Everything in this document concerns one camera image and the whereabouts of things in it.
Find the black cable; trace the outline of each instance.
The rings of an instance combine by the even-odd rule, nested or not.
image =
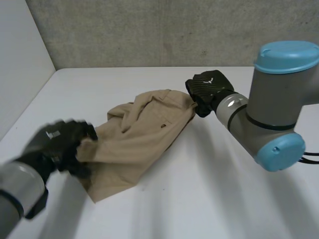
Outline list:
[[[319,153],[304,152],[304,155],[307,155],[307,156],[319,156]]]
[[[309,160],[307,158],[301,157],[301,159],[299,160],[300,163],[306,163],[306,164],[319,164],[319,161],[313,161],[313,160]]]

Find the light blue cap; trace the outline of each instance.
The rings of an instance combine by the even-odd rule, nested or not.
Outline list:
[[[289,133],[265,144],[254,159],[267,171],[276,172],[298,162],[305,149],[303,138],[297,133]]]
[[[319,46],[308,41],[277,41],[262,46],[255,68],[268,74],[307,70],[319,63]]]

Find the khaki shirt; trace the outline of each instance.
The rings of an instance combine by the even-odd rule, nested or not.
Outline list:
[[[134,187],[194,117],[195,106],[188,94],[159,90],[111,109],[108,121],[96,128],[98,142],[86,140],[78,148],[78,160],[92,171],[81,180],[91,199]]]

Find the gray wall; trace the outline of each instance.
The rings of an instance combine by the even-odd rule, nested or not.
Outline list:
[[[249,66],[276,40],[319,43],[319,0],[26,0],[56,69]]]

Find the white tabletop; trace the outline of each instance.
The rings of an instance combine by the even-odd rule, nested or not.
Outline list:
[[[19,155],[47,122],[106,121],[139,93],[174,89],[219,69],[249,95],[252,67],[91,68],[57,71],[0,142],[0,162]],[[319,151],[319,106],[304,107],[296,131]],[[319,166],[277,173],[256,164],[214,113],[195,117],[138,186],[94,204],[79,182],[55,173],[47,208],[10,239],[317,239]]]

